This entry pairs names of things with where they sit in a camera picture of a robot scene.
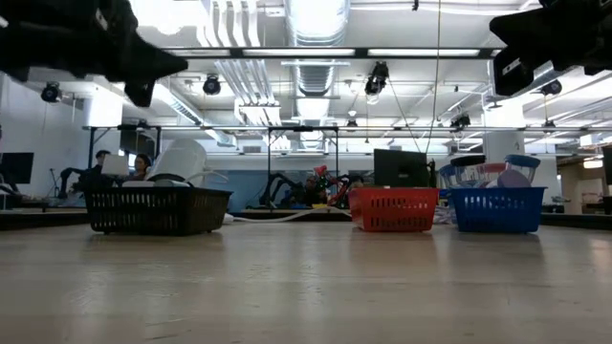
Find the black basket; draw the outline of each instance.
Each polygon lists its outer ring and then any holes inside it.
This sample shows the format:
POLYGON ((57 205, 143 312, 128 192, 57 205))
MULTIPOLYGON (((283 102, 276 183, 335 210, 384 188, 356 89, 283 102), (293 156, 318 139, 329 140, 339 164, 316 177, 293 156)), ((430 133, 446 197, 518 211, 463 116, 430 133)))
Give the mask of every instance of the black basket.
POLYGON ((219 229, 231 192, 197 187, 113 187, 85 192, 92 229, 189 235, 219 229))

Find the metal frame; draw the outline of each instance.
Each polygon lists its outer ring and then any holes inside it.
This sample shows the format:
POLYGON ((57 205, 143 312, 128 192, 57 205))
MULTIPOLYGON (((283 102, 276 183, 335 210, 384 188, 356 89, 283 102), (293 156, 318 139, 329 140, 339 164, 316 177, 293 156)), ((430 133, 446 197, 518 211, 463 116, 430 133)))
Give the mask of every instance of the metal frame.
MULTIPOLYGON (((403 131, 403 132, 434 132, 434 133, 475 133, 475 132, 508 132, 508 131, 518 131, 518 132, 526 132, 526 133, 555 133, 555 132, 570 132, 570 133, 608 133, 612 132, 612 127, 477 127, 470 126, 465 128, 450 128, 450 127, 430 127, 430 126, 369 126, 369 127, 348 127, 348 126, 332 126, 332 127, 309 127, 309 126, 279 126, 274 127, 274 130, 294 130, 292 128, 298 128, 298 131, 308 131, 309 128, 313 130, 324 130, 319 128, 327 128, 328 131, 339 130, 346 132, 355 132, 355 131, 369 131, 369 132, 387 132, 387 131, 403 131)), ((227 125, 212 125, 212 126, 163 126, 162 129, 164 131, 198 131, 198 130, 222 130, 222 131, 242 131, 242 132, 266 132, 269 127, 265 126, 227 126, 227 125)))
MULTIPOLYGON (((270 176, 272 175, 272 132, 274 131, 293 131, 294 133, 314 132, 314 131, 333 131, 336 133, 336 178, 340 175, 339 167, 339 128, 336 126, 325 127, 325 126, 272 126, 268 127, 268 183, 271 182, 270 176)), ((271 198, 271 188, 268 188, 268 200, 271 198)), ((274 212, 274 208, 270 207, 270 213, 274 212)))
POLYGON ((413 60, 491 60, 502 48, 438 48, 438 47, 187 47, 164 48, 177 56, 201 59, 413 59, 413 60))
POLYGON ((83 130, 88 130, 89 131, 89 161, 87 162, 87 168, 92 168, 93 164, 94 164, 94 145, 100 140, 102 139, 106 134, 108 134, 108 132, 110 132, 111 130, 118 130, 118 131, 134 131, 134 130, 138 130, 138 129, 144 129, 144 130, 156 130, 157 131, 157 136, 156 136, 156 142, 155 142, 155 158, 157 159, 160 156, 161 153, 161 149, 162 149, 162 130, 163 127, 161 126, 154 126, 154 127, 149 127, 149 128, 142 128, 142 127, 137 127, 136 129, 133 128, 121 128, 120 126, 116 126, 116 127, 111 127, 111 126, 104 126, 104 127, 95 127, 95 126, 84 126, 83 130), (97 130, 104 130, 102 132, 102 134, 100 134, 98 137, 96 137, 96 132, 97 130))

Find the pillar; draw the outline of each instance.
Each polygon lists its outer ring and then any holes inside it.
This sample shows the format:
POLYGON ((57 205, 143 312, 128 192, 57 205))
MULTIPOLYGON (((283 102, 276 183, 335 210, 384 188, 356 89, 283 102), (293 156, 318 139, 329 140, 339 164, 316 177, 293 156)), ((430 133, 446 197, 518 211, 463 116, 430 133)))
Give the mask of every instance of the pillar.
MULTIPOLYGON (((84 100, 83 112, 88 126, 116 127, 121 124, 122 120, 123 98, 107 90, 99 89, 93 97, 84 100)), ((104 130, 97 130, 96 138, 102 134, 104 134, 104 130)), ((118 154, 120 137, 121 133, 117 130, 111 130, 104 134, 94 145, 94 154, 101 149, 112 154, 118 154)))
MULTIPOLYGON (((520 128, 525 126, 523 106, 520 102, 509 99, 500 103, 501 107, 488 108, 482 116, 482 122, 489 128, 520 128)), ((483 136, 483 149, 487 162, 503 162, 510 154, 525 154, 525 135, 523 132, 491 131, 483 136)))
POLYGON ((483 137, 487 162, 504 162, 510 154, 525 154, 525 135, 522 132, 492 132, 483 137))

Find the red object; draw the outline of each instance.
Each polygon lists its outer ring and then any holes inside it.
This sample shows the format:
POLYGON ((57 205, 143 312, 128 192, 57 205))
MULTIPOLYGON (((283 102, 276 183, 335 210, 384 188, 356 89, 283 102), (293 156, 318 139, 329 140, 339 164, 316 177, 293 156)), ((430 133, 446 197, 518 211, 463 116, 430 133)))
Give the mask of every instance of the red object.
POLYGON ((317 173, 319 177, 325 176, 327 174, 327 165, 315 167, 315 173, 317 173))
POLYGON ((506 170, 506 163, 483 163, 476 167, 481 174, 485 173, 502 173, 506 170))
POLYGON ((430 230, 439 193, 437 188, 357 188, 349 193, 351 216, 364 231, 430 230))

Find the ceiling light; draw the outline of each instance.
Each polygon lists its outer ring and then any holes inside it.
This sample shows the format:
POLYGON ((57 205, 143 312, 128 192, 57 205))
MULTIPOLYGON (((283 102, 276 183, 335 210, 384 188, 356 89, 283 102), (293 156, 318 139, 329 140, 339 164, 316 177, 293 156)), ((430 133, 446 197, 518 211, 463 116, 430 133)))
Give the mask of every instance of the ceiling light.
POLYGON ((370 49, 367 52, 368 56, 440 56, 444 57, 461 57, 461 56, 478 56, 478 49, 370 49))
POLYGON ((592 168, 602 168, 603 167, 603 161, 601 160, 594 160, 594 161, 585 161, 582 166, 584 168, 587 169, 592 169, 592 168))
POLYGON ((281 61, 283 67, 349 67, 350 62, 346 61, 281 61))
POLYGON ((190 48, 170 48, 167 49, 170 53, 173 53, 179 57, 190 58, 190 57, 227 57, 230 56, 230 50, 228 49, 190 49, 190 48))
POLYGON ((321 49, 321 48, 281 48, 281 49, 245 49, 244 56, 352 56, 355 49, 321 49))

